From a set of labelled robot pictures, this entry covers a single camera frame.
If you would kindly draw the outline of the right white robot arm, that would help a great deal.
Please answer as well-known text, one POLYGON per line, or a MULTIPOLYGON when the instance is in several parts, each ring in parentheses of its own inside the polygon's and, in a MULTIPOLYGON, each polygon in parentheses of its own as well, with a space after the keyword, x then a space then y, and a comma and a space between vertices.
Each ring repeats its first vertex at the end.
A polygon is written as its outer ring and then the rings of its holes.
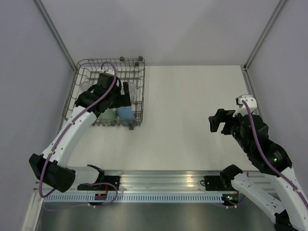
POLYGON ((308 200, 296 185, 297 179, 287 152, 269 139, 268 125, 259 115, 233 115, 233 110, 218 109, 208 118, 210 131, 231 135, 248 160, 271 183, 278 198, 274 198, 253 183, 236 165, 220 172, 220 185, 225 190, 237 190, 261 209, 277 231, 308 229, 308 200))

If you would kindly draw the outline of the green plastic cup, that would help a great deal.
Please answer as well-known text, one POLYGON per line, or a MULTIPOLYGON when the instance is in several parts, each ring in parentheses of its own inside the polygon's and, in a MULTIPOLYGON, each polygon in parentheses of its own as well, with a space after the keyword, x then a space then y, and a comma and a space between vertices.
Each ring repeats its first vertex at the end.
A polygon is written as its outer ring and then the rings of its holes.
POLYGON ((100 115, 101 121, 109 121, 115 119, 116 119, 116 113, 113 109, 107 109, 100 115))

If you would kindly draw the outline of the blue plastic cup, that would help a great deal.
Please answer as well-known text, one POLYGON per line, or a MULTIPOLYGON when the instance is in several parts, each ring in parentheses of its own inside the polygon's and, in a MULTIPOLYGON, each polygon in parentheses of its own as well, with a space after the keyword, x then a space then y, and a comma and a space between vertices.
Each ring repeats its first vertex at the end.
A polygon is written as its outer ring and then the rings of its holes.
POLYGON ((118 108, 118 116, 121 120, 134 120, 136 118, 130 106, 118 108))

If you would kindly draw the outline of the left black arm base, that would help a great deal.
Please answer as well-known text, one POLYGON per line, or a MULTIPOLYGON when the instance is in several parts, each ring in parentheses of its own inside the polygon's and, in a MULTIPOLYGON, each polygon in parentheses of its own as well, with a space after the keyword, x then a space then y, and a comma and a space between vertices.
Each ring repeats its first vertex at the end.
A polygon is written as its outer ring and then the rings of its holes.
MULTIPOLYGON (((100 176, 95 183, 109 183, 119 189, 120 177, 119 176, 100 176)), ((115 191, 111 185, 93 185, 92 184, 80 184, 77 187, 78 191, 115 191)))

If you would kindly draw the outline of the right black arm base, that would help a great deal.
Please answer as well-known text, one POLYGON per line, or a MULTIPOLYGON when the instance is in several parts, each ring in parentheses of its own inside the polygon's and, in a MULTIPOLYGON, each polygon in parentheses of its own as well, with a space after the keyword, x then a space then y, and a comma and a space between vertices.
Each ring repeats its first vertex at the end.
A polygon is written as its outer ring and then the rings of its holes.
POLYGON ((226 191, 228 189, 219 175, 204 176, 204 185, 207 191, 226 191))

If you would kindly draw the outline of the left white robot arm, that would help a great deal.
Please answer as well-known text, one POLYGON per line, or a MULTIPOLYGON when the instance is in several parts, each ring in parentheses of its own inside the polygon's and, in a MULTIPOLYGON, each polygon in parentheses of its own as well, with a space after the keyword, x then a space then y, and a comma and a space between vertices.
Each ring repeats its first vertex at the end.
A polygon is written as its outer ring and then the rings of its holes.
POLYGON ((130 105, 128 83, 121 82, 116 75, 101 73, 97 83, 78 96, 70 118, 51 144, 41 154, 31 155, 29 163, 39 180, 39 191, 42 192, 43 184, 62 193, 73 185, 80 190, 101 190, 105 185, 104 170, 91 164, 69 167, 69 159, 102 113, 130 105))

